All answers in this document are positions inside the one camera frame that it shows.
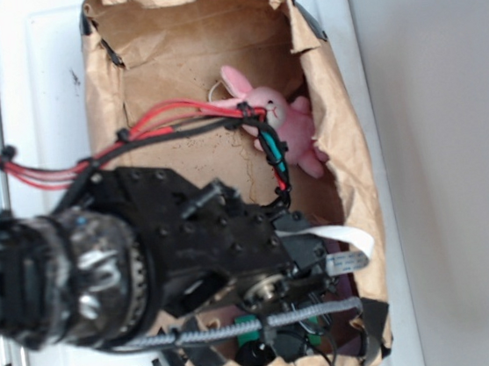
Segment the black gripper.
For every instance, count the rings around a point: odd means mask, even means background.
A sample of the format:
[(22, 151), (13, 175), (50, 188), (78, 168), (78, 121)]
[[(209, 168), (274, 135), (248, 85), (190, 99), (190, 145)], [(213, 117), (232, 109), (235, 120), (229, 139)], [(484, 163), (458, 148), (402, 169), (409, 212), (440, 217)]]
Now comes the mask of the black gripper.
[[(259, 280), (243, 294), (239, 307), (246, 314), (237, 317), (236, 323), (250, 321), (253, 316), (261, 319), (280, 312), (300, 312), (321, 305), (328, 293), (337, 292), (339, 279), (327, 272), (331, 261), (328, 239), (309, 233), (313, 226), (300, 212), (286, 213), (274, 220), (276, 238), (291, 259), (291, 266), (281, 274)], [(305, 355), (336, 358), (338, 345), (332, 333), (333, 323), (332, 313), (324, 312), (240, 335), (234, 360), (242, 366), (267, 366), (277, 357), (285, 362)], [(331, 350), (330, 356), (322, 348), (325, 343)]]

